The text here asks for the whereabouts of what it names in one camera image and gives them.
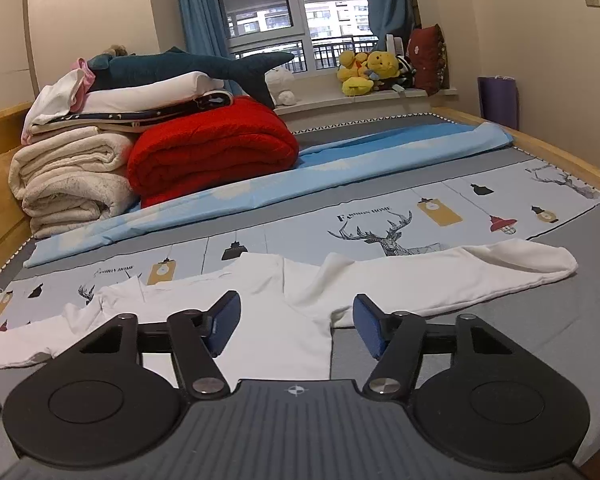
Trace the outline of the window with railing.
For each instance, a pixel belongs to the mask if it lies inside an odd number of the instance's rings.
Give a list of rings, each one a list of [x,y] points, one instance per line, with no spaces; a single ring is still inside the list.
[[[285,51],[293,73],[331,70],[347,50],[368,52],[367,0],[219,0],[235,58]]]

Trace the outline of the left blue curtain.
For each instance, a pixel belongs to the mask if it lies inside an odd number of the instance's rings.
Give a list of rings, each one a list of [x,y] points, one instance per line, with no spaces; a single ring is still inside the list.
[[[228,48],[226,16],[220,0],[178,0],[187,51],[234,61]]]

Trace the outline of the red folded blanket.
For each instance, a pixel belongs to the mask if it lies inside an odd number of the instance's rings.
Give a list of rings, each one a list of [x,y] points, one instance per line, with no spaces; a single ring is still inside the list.
[[[227,106],[163,122],[135,142],[126,177],[140,206],[294,166],[299,144],[268,107],[238,96]]]

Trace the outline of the white long-sleeve shirt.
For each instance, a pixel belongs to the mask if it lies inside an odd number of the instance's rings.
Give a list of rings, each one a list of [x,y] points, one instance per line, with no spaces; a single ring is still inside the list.
[[[0,368],[56,358],[118,314],[163,322],[186,309],[208,310],[234,290],[240,321],[215,360],[230,385],[244,378],[326,379],[332,329],[352,326],[358,294],[386,313],[430,318],[558,282],[577,268],[567,249],[528,240],[361,261],[330,254],[320,266],[245,252],[192,278],[155,285],[129,278],[99,289],[85,307],[67,304],[52,318],[0,331]]]

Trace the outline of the yellow plush toys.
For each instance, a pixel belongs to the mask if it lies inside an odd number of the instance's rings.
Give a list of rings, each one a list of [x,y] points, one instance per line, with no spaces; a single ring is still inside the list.
[[[365,96],[399,76],[400,63],[393,53],[347,50],[339,55],[337,78],[345,96]]]

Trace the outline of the cream folded blanket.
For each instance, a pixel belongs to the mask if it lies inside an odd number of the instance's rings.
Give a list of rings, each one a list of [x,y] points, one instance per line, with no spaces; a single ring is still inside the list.
[[[126,177],[135,139],[94,126],[30,144],[12,158],[8,185],[37,240],[123,214],[136,203]]]

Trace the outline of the navy patterned folded cloth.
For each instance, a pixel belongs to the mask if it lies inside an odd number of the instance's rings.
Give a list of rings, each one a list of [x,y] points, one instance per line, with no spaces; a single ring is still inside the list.
[[[54,118],[44,125],[33,125],[31,130],[33,134],[42,134],[54,130],[97,126],[110,131],[142,132],[151,126],[160,124],[160,122],[229,106],[233,101],[234,96],[230,92],[213,90],[190,101],[157,108],[156,110],[67,114]]]

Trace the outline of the dark red cushion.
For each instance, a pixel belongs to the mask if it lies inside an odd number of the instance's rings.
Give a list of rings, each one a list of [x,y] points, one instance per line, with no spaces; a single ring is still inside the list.
[[[407,45],[408,57],[415,69],[414,86],[433,96],[449,88],[448,52],[438,24],[415,28]]]

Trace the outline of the white plush toy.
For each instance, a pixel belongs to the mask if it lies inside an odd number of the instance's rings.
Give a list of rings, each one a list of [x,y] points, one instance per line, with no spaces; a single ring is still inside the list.
[[[275,106],[293,106],[297,98],[291,89],[294,74],[284,66],[275,67],[265,74],[265,82]]]

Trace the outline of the teal shark plush toy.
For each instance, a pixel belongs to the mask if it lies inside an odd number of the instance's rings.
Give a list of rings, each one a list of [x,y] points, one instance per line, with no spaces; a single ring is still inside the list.
[[[274,108],[265,74],[290,63],[290,52],[257,53],[245,58],[190,54],[176,47],[160,54],[113,56],[103,53],[87,61],[95,75],[93,91],[132,88],[154,84],[190,72],[201,72],[213,79],[233,81],[245,94]]]

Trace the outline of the white folded bedding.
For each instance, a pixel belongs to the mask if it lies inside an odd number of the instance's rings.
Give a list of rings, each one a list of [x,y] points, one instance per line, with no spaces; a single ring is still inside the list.
[[[142,112],[180,104],[197,96],[224,90],[222,81],[201,72],[190,72],[139,87],[93,91],[95,75],[84,60],[50,86],[45,86],[33,102],[21,131],[23,145],[34,142],[33,125],[44,125],[73,113]]]

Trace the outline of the light blue folded sheet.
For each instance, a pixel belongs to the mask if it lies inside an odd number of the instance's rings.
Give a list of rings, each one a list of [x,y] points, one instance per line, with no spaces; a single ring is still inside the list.
[[[27,269],[83,254],[122,240],[258,209],[328,188],[450,162],[513,143],[502,127],[440,124],[394,128],[355,139],[312,146],[291,170],[210,188],[98,220],[35,244]]]

